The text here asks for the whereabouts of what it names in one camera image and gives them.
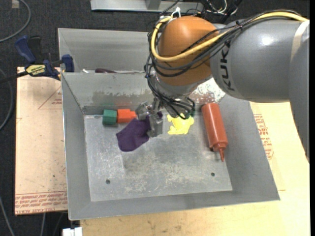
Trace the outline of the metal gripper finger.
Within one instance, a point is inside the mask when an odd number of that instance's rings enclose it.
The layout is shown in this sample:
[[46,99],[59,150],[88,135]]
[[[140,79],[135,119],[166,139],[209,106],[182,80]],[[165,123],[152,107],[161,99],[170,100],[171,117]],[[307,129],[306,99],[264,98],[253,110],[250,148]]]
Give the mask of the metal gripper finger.
[[135,110],[137,118],[139,120],[145,120],[147,118],[147,116],[149,116],[151,114],[149,108],[150,108],[150,106],[149,106],[148,102],[141,103]]
[[163,120],[161,118],[149,119],[150,129],[147,131],[149,137],[157,137],[163,133]]

